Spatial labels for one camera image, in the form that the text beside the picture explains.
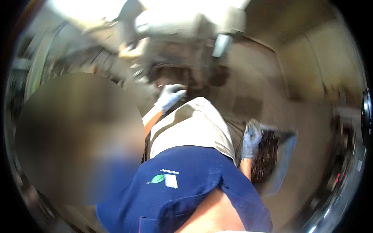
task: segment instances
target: blurred circle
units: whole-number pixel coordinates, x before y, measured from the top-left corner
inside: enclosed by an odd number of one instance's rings
[[[25,103],[16,151],[42,194],[63,204],[94,205],[132,180],[144,152],[144,125],[130,96],[114,82],[65,74]]]

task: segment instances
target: glove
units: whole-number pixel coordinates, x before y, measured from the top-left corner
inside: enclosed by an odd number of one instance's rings
[[[241,158],[254,158],[255,149],[258,147],[260,141],[261,141],[261,128],[260,128],[259,122],[255,119],[251,119],[246,124]]]
[[[159,106],[165,114],[174,104],[185,96],[186,86],[181,84],[166,85],[154,106]]]

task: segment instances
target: navy blue shirt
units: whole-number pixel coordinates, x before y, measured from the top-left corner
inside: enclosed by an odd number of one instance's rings
[[[269,210],[249,179],[216,149],[197,146],[170,148],[144,162],[118,196],[97,204],[97,217],[110,233],[173,233],[216,187],[246,231],[272,230]]]

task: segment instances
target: beige pants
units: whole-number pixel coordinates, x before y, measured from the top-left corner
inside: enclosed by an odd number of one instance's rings
[[[228,127],[216,108],[203,97],[185,103],[153,126],[150,159],[166,149],[185,145],[215,148],[236,165]]]

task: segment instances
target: green leaf logo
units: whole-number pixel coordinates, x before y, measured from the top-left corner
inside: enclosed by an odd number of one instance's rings
[[[154,183],[159,183],[161,181],[164,180],[164,175],[156,175],[155,177],[153,177],[153,179],[151,179],[151,181],[147,182],[146,184],[154,184]]]

